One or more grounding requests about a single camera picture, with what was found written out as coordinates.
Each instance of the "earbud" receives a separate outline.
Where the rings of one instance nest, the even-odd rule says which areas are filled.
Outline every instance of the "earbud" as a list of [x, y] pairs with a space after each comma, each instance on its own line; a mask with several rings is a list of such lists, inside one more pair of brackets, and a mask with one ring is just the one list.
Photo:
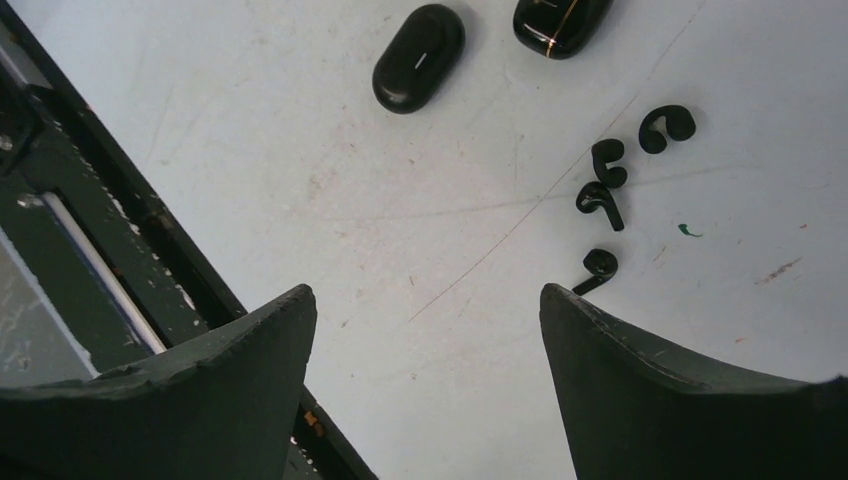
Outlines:
[[592, 145], [592, 166], [595, 176], [608, 188], [620, 188], [627, 181], [627, 170], [622, 167], [607, 169], [607, 164], [617, 162], [624, 157], [624, 144], [621, 140], [608, 138]]
[[592, 213], [598, 208], [607, 212], [613, 230], [624, 230], [624, 220], [621, 219], [621, 213], [615, 206], [610, 191], [601, 182], [589, 182], [577, 194], [577, 210], [581, 213]]
[[655, 123], [665, 117], [665, 129], [669, 138], [675, 142], [683, 142], [695, 135], [695, 119], [685, 107], [666, 105], [651, 111], [639, 127], [639, 145], [642, 150], [655, 155], [668, 146], [663, 134], [657, 131]]
[[592, 290], [609, 282], [618, 271], [618, 259], [615, 258], [615, 255], [606, 250], [594, 248], [588, 255], [586, 255], [586, 258], [583, 259], [583, 266], [586, 267], [586, 270], [589, 270], [589, 273], [592, 274], [592, 278], [574, 287], [572, 291], [575, 295], [580, 296], [586, 295]]

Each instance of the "green paint fleck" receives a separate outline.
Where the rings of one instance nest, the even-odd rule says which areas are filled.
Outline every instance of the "green paint fleck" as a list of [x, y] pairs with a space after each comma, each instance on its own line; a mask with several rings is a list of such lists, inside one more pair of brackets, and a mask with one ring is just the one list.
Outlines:
[[689, 231], [689, 225], [686, 225], [685, 223], [681, 223], [680, 225], [677, 226], [677, 228], [679, 228], [680, 231], [683, 233], [683, 235], [686, 235], [687, 237], [701, 238], [701, 237], [704, 236], [703, 234], [695, 235], [694, 233], [691, 233]]

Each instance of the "white table surface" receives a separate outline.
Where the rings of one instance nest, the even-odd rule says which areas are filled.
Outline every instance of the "white table surface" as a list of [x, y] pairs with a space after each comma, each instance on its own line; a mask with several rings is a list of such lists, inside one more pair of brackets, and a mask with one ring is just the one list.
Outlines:
[[[371, 71], [420, 0], [12, 3], [248, 308], [315, 289], [307, 385], [382, 478], [573, 477], [538, 296], [599, 245], [609, 312], [748, 368], [848, 372], [848, 2], [618, 0], [552, 61], [513, 37], [514, 0], [451, 0], [466, 51], [408, 116]], [[666, 103], [698, 133], [648, 156]], [[574, 207], [608, 136], [620, 234]]]

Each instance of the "earbud ear hook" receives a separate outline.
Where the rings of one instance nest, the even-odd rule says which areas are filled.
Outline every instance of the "earbud ear hook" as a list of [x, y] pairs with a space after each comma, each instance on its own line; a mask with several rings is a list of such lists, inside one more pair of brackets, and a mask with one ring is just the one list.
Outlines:
[[621, 188], [627, 181], [627, 170], [622, 167], [607, 169], [607, 164], [617, 162], [624, 157], [624, 144], [621, 140], [607, 138], [592, 145], [592, 167], [595, 176], [608, 188]]
[[697, 129], [692, 113], [680, 105], [666, 105], [651, 111], [639, 127], [639, 145], [647, 153], [655, 155], [668, 147], [662, 133], [656, 129], [657, 120], [665, 118], [666, 131], [675, 142], [684, 142], [695, 135]]

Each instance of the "glossy black case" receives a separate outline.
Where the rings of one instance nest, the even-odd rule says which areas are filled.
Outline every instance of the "glossy black case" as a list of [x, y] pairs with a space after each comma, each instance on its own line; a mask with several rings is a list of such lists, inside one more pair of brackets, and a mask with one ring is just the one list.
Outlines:
[[586, 45], [611, 4], [612, 0], [519, 0], [512, 28], [531, 50], [561, 60]]
[[465, 47], [465, 27], [444, 5], [409, 15], [374, 67], [374, 95], [394, 113], [412, 113], [433, 97]]

